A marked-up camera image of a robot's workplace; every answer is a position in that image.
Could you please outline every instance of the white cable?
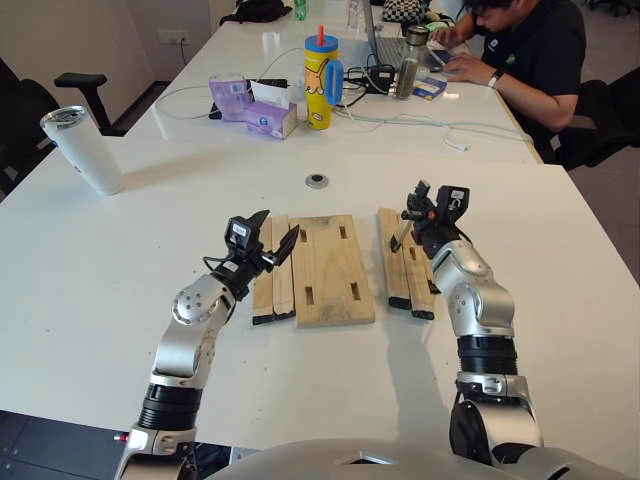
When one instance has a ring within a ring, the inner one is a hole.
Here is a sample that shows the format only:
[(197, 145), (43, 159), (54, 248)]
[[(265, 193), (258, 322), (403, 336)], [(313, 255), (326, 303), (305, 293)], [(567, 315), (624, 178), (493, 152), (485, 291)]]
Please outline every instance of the white cable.
[(442, 136), (442, 142), (451, 147), (451, 148), (455, 148), (456, 150), (459, 150), (461, 152), (466, 152), (467, 150), (469, 150), (469, 147), (467, 147), (466, 145), (462, 145), (461, 143), (456, 143), (452, 140), (449, 140), (449, 132), (451, 131), (451, 127), (445, 127), (445, 131), (444, 131), (444, 135)]
[(371, 77), (369, 76), (369, 74), (367, 73), (367, 70), (363, 67), (356, 67), (356, 71), (357, 69), (360, 69), (362, 71), (362, 73), (364, 74), (365, 77), (367, 77), (367, 80), (369, 80), (369, 82), (371, 83), (371, 85), (373, 85), (373, 87), (378, 90), (380, 93), (383, 93), (385, 95), (388, 95), (389, 92), (385, 92), (384, 90), (382, 90), (379, 86), (377, 86), (375, 84), (375, 82), (371, 79)]
[[(353, 120), (354, 122), (356, 121), (356, 120), (355, 120), (355, 118), (353, 118), (353, 116), (351, 115), (351, 110), (349, 110), (349, 107), (348, 107), (346, 104), (345, 104), (343, 107), (340, 107), (340, 108), (344, 108), (344, 109), (347, 111), (347, 115), (349, 116), (349, 118), (350, 118), (351, 120)], [(341, 115), (341, 114), (340, 114), (340, 112), (339, 112), (338, 110), (336, 110), (336, 113), (337, 113), (339, 116), (344, 116), (344, 115)], [(345, 132), (348, 132), (348, 133), (370, 133), (370, 132), (373, 132), (373, 131), (375, 131), (375, 130), (379, 129), (382, 125), (384, 125), (384, 122), (379, 122), (379, 123), (378, 123), (375, 127), (373, 127), (373, 128), (361, 128), (361, 127), (360, 127), (360, 124), (357, 124), (357, 123), (356, 123), (356, 125), (358, 125), (358, 131), (355, 131), (355, 130), (347, 130), (347, 129), (345, 129), (345, 128), (343, 128), (343, 130), (344, 130)]]
[(273, 59), (273, 62), (271, 62), (271, 63), (267, 66), (267, 68), (265, 68), (265, 69), (264, 69), (264, 72), (262, 72), (262, 73), (260, 74), (260, 76), (258, 77), (258, 79), (257, 79), (256, 81), (261, 80), (261, 79), (262, 79), (262, 77), (264, 77), (264, 76), (267, 74), (267, 72), (268, 72), (268, 71), (269, 71), (269, 69), (273, 66), (273, 64), (274, 64), (274, 63), (276, 63), (278, 60), (280, 60), (280, 59), (281, 59), (282, 57), (284, 57), (286, 54), (291, 53), (291, 52), (295, 52), (295, 51), (297, 51), (297, 50), (304, 50), (304, 48), (302, 48), (302, 47), (290, 48), (289, 50), (285, 50), (285, 51), (284, 51), (284, 52), (282, 52), (280, 55), (278, 55), (276, 58), (274, 58), (274, 59)]
[[(290, 52), (294, 52), (296, 50), (304, 50), (304, 48), (290, 48), (289, 50), (285, 50), (284, 52), (282, 52), (280, 55), (278, 55), (268, 66), (267, 68), (264, 69), (264, 72), (262, 72), (260, 74), (260, 76), (258, 77), (258, 80), (261, 80), (262, 77), (264, 77), (267, 72), (269, 71), (269, 69), (273, 66), (274, 63), (276, 63), (278, 60), (280, 60), (282, 57), (284, 57), (286, 54), (290, 53)], [(164, 102), (164, 100), (167, 97), (170, 97), (171, 95), (174, 95), (178, 92), (183, 92), (185, 90), (192, 90), (195, 88), (209, 88), (209, 85), (193, 85), (190, 87), (183, 87), (183, 88), (178, 88), (177, 90), (172, 90), (171, 92), (167, 93), (166, 95), (163, 95), (162, 97), (158, 98), (158, 100), (156, 100), (156, 109), (161, 112), (162, 114), (166, 115), (167, 117), (170, 118), (175, 118), (176, 120), (195, 120), (196, 118), (204, 118), (204, 117), (208, 117), (209, 115), (213, 114), (213, 113), (218, 113), (220, 110), (214, 110), (212, 112), (207, 112), (207, 113), (203, 113), (201, 115), (190, 115), (190, 116), (181, 116), (181, 115), (175, 115), (171, 112), (168, 112), (167, 110), (165, 110), (162, 107), (162, 103)]]
[[(343, 117), (346, 117), (346, 115), (342, 114), (339, 111), (336, 111), (336, 114), (341, 115)], [(482, 127), (485, 127), (485, 128), (491, 128), (491, 129), (502, 130), (502, 131), (505, 131), (505, 132), (513, 133), (513, 134), (517, 135), (519, 137), (519, 139), (521, 139), (521, 140), (523, 140), (525, 142), (533, 143), (533, 140), (531, 139), (531, 137), (529, 135), (527, 135), (526, 133), (524, 133), (524, 132), (520, 132), (520, 131), (512, 129), (512, 128), (502, 127), (500, 125), (494, 125), (494, 124), (491, 124), (491, 123), (483, 123), (483, 122), (451, 122), (451, 123), (445, 123), (445, 122), (440, 122), (440, 121), (434, 120), (431, 117), (428, 117), (427, 115), (412, 115), (412, 114), (407, 114), (407, 113), (402, 113), (400, 115), (397, 115), (397, 116), (391, 117), (391, 118), (366, 117), (366, 116), (357, 115), (357, 114), (352, 114), (352, 117), (353, 117), (354, 120), (360, 120), (362, 122), (390, 123), (390, 124), (396, 124), (396, 125), (426, 125), (426, 126), (433, 126), (433, 127), (449, 127), (451, 130), (468, 130), (468, 131), (472, 131), (472, 132), (476, 132), (476, 133), (483, 133), (485, 135), (494, 135), (494, 136), (500, 136), (500, 137), (503, 137), (503, 138), (515, 140), (513, 137), (507, 137), (507, 136), (500, 135), (500, 134), (493, 133), (493, 132), (486, 132), (486, 131), (483, 131), (483, 130), (474, 130), (474, 129), (471, 129), (471, 128), (465, 128), (467, 126), (482, 126)], [(402, 120), (399, 117), (427, 118), (428, 120), (412, 120), (412, 119)]]
[(193, 115), (193, 116), (180, 116), (180, 115), (174, 115), (171, 112), (166, 111), (163, 107), (162, 107), (162, 102), (164, 102), (164, 100), (168, 97), (170, 97), (171, 95), (178, 93), (178, 92), (184, 92), (185, 90), (193, 90), (196, 88), (209, 88), (209, 85), (192, 85), (190, 87), (182, 87), (182, 88), (178, 88), (177, 90), (172, 90), (171, 92), (167, 93), (166, 95), (161, 96), (158, 100), (156, 100), (156, 109), (161, 112), (162, 114), (166, 115), (167, 117), (170, 118), (175, 118), (176, 120), (195, 120), (196, 118), (204, 118), (204, 117), (208, 117), (211, 113), (217, 113), (218, 110), (214, 110), (213, 112), (207, 112), (207, 113), (203, 113), (201, 115)]

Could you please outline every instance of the silver robot arm segment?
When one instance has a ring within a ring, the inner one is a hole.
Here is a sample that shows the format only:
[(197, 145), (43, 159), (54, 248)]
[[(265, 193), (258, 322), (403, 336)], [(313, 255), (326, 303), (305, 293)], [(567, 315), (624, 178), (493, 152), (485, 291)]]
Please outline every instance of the silver robot arm segment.
[[(447, 301), (457, 337), (453, 452), (524, 479), (626, 478), (543, 446), (527, 379), (518, 374), (513, 299), (455, 224), (467, 210), (469, 189), (443, 186), (434, 204), (429, 188), (419, 182), (402, 218), (414, 222), (413, 235), (432, 261), (434, 283)], [(392, 248), (400, 243), (392, 239)]]
[[(265, 210), (249, 219), (232, 218), (225, 233), (227, 257), (204, 257), (211, 273), (176, 295), (169, 327), (156, 351), (142, 411), (126, 435), (115, 480), (195, 478), (195, 421), (216, 338), (236, 302), (248, 294), (249, 283), (280, 265), (298, 236), (295, 227), (283, 237), (277, 252), (264, 252), (258, 236), (268, 214)], [(210, 261), (219, 265), (213, 268)]]

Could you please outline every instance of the man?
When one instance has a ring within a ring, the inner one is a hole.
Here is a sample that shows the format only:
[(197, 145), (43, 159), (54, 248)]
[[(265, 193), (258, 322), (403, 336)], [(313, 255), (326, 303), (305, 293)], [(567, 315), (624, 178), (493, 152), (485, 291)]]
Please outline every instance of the man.
[(497, 89), (536, 150), (553, 162), (549, 140), (571, 121), (578, 102), (586, 39), (570, 0), (464, 0), (469, 13), (434, 32), (447, 48), (485, 36), (482, 60), (462, 53), (444, 67), (449, 81)]

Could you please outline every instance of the white table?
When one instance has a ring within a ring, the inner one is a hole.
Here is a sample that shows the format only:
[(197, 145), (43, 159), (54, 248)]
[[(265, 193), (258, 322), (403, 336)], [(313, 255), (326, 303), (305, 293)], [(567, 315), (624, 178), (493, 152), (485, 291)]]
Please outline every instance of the white table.
[[(208, 112), (212, 100), (206, 85), (212, 74), (240, 72), (247, 78), (255, 78), (280, 53), (290, 48), (303, 47), (304, 39), (315, 33), (320, 22), (326, 23), (327, 33), (340, 38), (345, 66), (363, 65), (369, 53), (364, 31), (347, 30), (344, 28), (344, 18), (335, 20), (336, 10), (344, 2), (325, 0), (318, 4), (324, 5), (326, 11), (312, 15), (303, 23), (293, 21), (290, 15), (268, 24), (225, 23), (166, 91), (168, 93), (197, 85), (205, 88), (186, 90), (168, 97), (162, 104), (164, 110), (181, 117)], [(398, 28), (398, 24), (387, 24), (384, 35), (393, 36)], [(303, 65), (303, 58), (303, 51), (287, 54), (273, 65), (265, 78), (286, 78), (289, 83), (294, 83)], [(431, 102), (418, 97), (399, 101), (394, 97), (367, 95), (353, 106), (352, 111), (354, 114), (377, 118), (391, 118), (405, 113), (427, 115), (441, 122), (473, 121), (510, 129), (519, 128), (493, 89), (471, 84), (449, 84), (445, 94)], [(300, 120), (306, 117), (304, 102), (299, 104), (298, 116)], [(332, 152), (386, 153), (390, 160), (393, 155), (423, 155), (426, 158), (435, 156), (508, 163), (540, 161), (533, 147), (513, 134), (507, 134), (511, 139), (506, 140), (503, 136), (477, 131), (451, 131), (449, 137), (453, 142), (468, 147), (468, 151), (461, 152), (443, 143), (442, 128), (384, 125), (374, 132), (363, 131), (373, 127), (375, 124), (354, 122), (337, 115), (333, 115), (332, 126), (324, 131), (311, 130), (301, 121), (284, 144), (287, 149), (300, 154), (311, 148)], [(193, 120), (170, 118), (155, 105), (140, 118), (127, 136), (134, 139), (163, 138), (218, 145), (249, 144), (256, 148), (271, 148), (272, 144), (280, 142), (270, 137), (250, 135), (243, 124), (227, 124), (207, 117)]]
[[(170, 303), (205, 271), (201, 256), (224, 254), (230, 216), (350, 213), (376, 322), (251, 327), (249, 296), (218, 338), (198, 438), (259, 449), (397, 438), (448, 450), (458, 359), (446, 308), (438, 298), (425, 323), (386, 307), (375, 220), (425, 178), (434, 193), (471, 188), (460, 226), (515, 299), (520, 370), (547, 445), (638, 474), (640, 291), (562, 169), (108, 141), (127, 172), (120, 194), (96, 196), (54, 151), (0, 205), (0, 409), (126, 430)], [(306, 187), (312, 172), (329, 187)]]

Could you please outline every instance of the phone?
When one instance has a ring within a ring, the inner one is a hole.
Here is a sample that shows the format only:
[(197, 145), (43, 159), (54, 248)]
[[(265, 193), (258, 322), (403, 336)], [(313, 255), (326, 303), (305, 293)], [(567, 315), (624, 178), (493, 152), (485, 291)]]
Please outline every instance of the phone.
[(440, 62), (441, 65), (449, 63), (453, 56), (446, 50), (429, 50), (431, 54)]

